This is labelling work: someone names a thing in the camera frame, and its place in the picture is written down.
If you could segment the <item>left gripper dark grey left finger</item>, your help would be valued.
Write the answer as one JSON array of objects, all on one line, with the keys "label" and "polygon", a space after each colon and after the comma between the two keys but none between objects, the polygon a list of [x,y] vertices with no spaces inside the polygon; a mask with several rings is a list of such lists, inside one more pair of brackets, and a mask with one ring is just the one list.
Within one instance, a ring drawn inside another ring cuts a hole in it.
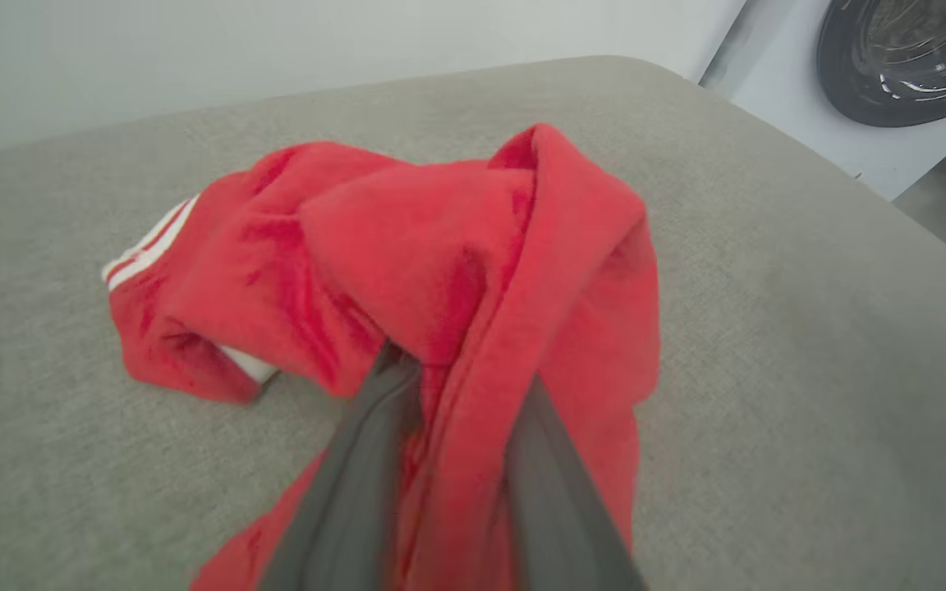
[{"label": "left gripper dark grey left finger", "polygon": [[259,591],[387,591],[420,363],[384,344],[285,528]]}]

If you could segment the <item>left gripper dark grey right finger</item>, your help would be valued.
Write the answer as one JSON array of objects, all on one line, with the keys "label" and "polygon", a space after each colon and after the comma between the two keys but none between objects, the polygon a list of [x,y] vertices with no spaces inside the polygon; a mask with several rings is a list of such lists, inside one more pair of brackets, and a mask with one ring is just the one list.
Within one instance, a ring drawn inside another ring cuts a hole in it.
[{"label": "left gripper dark grey right finger", "polygon": [[647,591],[538,375],[518,412],[504,467],[522,591]]}]

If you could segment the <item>red garment with white stripes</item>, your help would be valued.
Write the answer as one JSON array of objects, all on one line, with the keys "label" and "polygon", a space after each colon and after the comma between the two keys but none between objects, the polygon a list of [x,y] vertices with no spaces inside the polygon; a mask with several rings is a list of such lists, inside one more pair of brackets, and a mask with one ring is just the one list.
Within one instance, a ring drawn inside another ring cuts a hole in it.
[{"label": "red garment with white stripes", "polygon": [[415,165],[287,147],[181,202],[103,268],[128,373],[247,404],[278,371],[346,399],[387,341],[423,366],[395,591],[516,591],[503,458],[540,377],[631,542],[634,408],[659,375],[645,203],[547,124]]}]

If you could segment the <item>white washing machine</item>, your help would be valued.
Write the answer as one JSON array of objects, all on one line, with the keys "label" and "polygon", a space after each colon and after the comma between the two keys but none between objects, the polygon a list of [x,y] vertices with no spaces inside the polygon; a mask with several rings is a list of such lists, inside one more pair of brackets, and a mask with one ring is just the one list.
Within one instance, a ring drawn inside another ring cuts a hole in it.
[{"label": "white washing machine", "polygon": [[896,199],[946,157],[946,117],[882,128],[842,116],[815,63],[830,1],[746,0],[700,84]]}]

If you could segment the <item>dark round washing machine door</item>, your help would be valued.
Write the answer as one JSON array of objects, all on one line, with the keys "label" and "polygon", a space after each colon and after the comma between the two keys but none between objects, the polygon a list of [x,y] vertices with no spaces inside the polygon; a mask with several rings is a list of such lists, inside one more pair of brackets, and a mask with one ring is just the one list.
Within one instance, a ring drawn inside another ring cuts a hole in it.
[{"label": "dark round washing machine door", "polygon": [[815,52],[842,116],[899,128],[946,117],[946,0],[831,0]]}]

